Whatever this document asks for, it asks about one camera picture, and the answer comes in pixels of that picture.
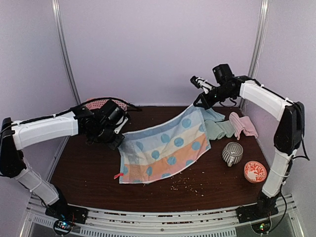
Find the orange bowl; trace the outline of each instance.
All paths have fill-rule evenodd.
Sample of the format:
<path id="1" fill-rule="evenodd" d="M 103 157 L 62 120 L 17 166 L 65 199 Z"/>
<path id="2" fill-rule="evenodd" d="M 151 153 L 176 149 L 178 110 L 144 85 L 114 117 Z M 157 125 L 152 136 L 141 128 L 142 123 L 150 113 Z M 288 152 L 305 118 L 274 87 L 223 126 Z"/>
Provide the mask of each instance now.
<path id="1" fill-rule="evenodd" d="M 243 174 L 246 180 L 253 184 L 260 183 L 267 177 L 265 167 L 257 161 L 249 161 L 244 167 Z"/>

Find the dark wood tabletop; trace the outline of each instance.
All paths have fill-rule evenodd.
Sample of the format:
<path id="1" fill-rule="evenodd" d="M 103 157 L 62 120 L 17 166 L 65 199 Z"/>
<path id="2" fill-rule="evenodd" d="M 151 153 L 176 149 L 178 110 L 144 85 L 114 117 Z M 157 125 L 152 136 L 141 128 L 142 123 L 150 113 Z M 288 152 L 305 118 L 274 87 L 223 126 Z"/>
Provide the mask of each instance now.
<path id="1" fill-rule="evenodd" d="M 180 114 L 185 107 L 143 107 L 143 112 L 130 112 L 131 120 L 123 132 L 161 124 Z M 238 108 L 215 107 L 226 115 L 241 113 Z M 241 162 L 227 167 L 221 153 L 227 143 L 243 146 Z M 212 148 L 181 173 L 148 185 L 119 184 L 120 155 L 105 144 L 86 145 L 85 136 L 71 137 L 52 177 L 70 204 L 119 211 L 171 212 L 216 209 L 256 201 L 263 186 L 249 183 L 243 174 L 250 160 L 268 164 L 254 137 L 243 134 L 211 141 Z"/>

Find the ceramic cup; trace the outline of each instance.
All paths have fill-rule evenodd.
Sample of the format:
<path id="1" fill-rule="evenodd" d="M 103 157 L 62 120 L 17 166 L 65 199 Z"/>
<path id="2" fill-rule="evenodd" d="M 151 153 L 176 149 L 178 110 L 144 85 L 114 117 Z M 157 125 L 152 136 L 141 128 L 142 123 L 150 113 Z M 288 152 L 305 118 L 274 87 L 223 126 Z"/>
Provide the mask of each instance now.
<path id="1" fill-rule="evenodd" d="M 243 148 L 237 142 L 230 142 L 223 149 L 222 157 L 223 160 L 227 163 L 228 167 L 231 167 L 233 164 L 240 162 L 242 158 Z"/>

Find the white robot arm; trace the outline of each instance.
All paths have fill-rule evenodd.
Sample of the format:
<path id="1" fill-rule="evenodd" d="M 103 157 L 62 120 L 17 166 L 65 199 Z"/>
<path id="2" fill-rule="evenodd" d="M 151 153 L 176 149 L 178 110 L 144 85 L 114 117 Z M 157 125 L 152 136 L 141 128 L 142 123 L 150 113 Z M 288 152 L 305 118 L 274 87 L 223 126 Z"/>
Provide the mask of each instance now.
<path id="1" fill-rule="evenodd" d="M 191 78 L 192 84 L 204 90 L 195 100 L 195 106 L 209 109 L 215 103 L 224 102 L 227 98 L 241 97 L 263 108 L 279 121 L 274 137 L 276 150 L 274 161 L 262 191 L 258 195 L 258 202 L 253 207 L 237 209 L 240 222 L 276 214 L 276 199 L 291 170 L 296 151 L 301 142 L 304 143 L 304 105 L 277 95 L 255 79 L 247 76 L 235 77 L 228 64 L 213 68 L 213 72 L 220 86 L 213 86 L 195 76 Z"/>
<path id="2" fill-rule="evenodd" d="M 42 180 L 32 170 L 23 157 L 22 149 L 58 137 L 82 134 L 89 142 L 103 142 L 114 150 L 124 139 L 120 130 L 128 119 L 129 114 L 112 100 L 92 111 L 79 105 L 56 115 L 25 121 L 12 122 L 11 118 L 5 118 L 0 132 L 0 176 L 13 178 L 36 194 L 46 206 L 48 215 L 59 220 L 84 223 L 87 210 L 69 206 L 60 189 Z"/>

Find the green cloth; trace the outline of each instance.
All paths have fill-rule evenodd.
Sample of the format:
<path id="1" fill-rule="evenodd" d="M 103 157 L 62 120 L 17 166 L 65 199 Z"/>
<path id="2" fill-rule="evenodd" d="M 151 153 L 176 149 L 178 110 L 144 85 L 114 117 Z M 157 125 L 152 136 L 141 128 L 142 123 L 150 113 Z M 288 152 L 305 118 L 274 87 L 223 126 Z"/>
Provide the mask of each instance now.
<path id="1" fill-rule="evenodd" d="M 235 129 L 230 121 L 214 122 L 205 121 L 206 134 L 209 140 L 222 139 L 224 136 L 230 138 L 234 135 Z"/>
<path id="2" fill-rule="evenodd" d="M 213 120 L 205 121 L 206 134 L 209 140 L 221 139 L 225 136 L 225 132 Z"/>
<path id="3" fill-rule="evenodd" d="M 225 132 L 226 137 L 230 138 L 234 135 L 235 129 L 229 120 L 224 122 L 217 122 L 216 124 Z"/>

